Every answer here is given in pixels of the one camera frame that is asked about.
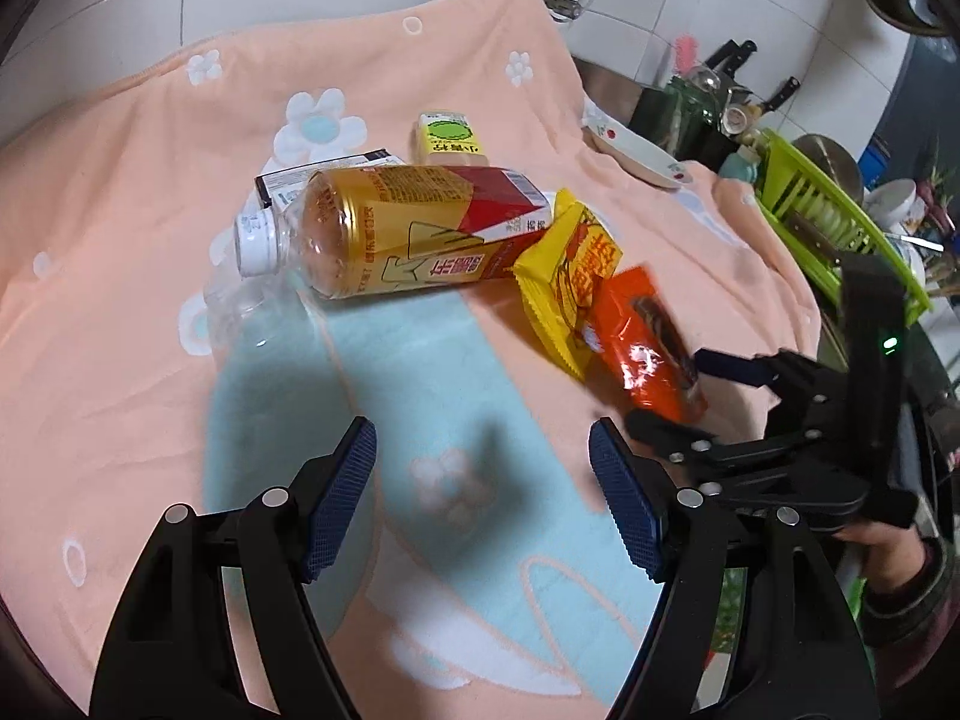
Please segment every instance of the green dish rack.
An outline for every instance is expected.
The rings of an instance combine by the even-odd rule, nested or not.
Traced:
[[[839,256],[880,255],[906,286],[906,323],[913,324],[929,310],[930,298],[880,228],[797,148],[773,130],[764,136],[769,148],[757,192],[760,210],[806,277],[839,305]]]

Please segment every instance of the bottle label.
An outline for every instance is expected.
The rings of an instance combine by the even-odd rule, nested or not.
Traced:
[[[341,296],[506,276],[552,220],[525,176],[497,167],[362,167],[326,179],[347,225]]]
[[[463,114],[448,111],[424,113],[419,128],[424,154],[483,154]]]
[[[325,162],[315,162],[312,165],[290,167],[287,170],[266,173],[257,177],[256,191],[260,196],[260,207],[274,206],[277,213],[282,214],[301,195],[307,181],[317,170],[334,170],[336,167],[357,167],[360,165],[403,165],[400,157],[393,156],[389,151],[369,151],[366,154],[328,159]]]

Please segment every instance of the yellow snack packet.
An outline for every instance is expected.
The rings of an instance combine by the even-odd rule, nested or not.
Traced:
[[[514,276],[523,309],[550,358],[584,381],[593,352],[582,328],[598,280],[610,278],[623,252],[570,190],[560,190],[554,223],[517,257]]]

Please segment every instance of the towel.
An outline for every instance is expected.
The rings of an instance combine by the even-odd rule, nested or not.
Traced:
[[[751,189],[691,166],[661,191],[594,151],[541,0],[440,0],[213,38],[56,110],[0,149],[0,593],[81,707],[164,510],[245,506],[357,413],[376,472],[310,586],[367,720],[599,718],[659,586],[630,564],[587,461],[625,408],[551,364],[511,280],[289,300],[270,355],[210,355],[203,284],[261,172],[386,148],[467,115],[494,165],[568,187],[645,263],[692,348],[812,355],[812,294]],[[709,429],[762,433],[769,395],[704,381]],[[270,707],[242,583],[230,619]]]

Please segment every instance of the hand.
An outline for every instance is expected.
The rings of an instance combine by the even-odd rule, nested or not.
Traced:
[[[874,592],[896,592],[923,571],[926,548],[916,527],[903,530],[883,522],[854,522],[835,536],[867,547],[863,576]]]

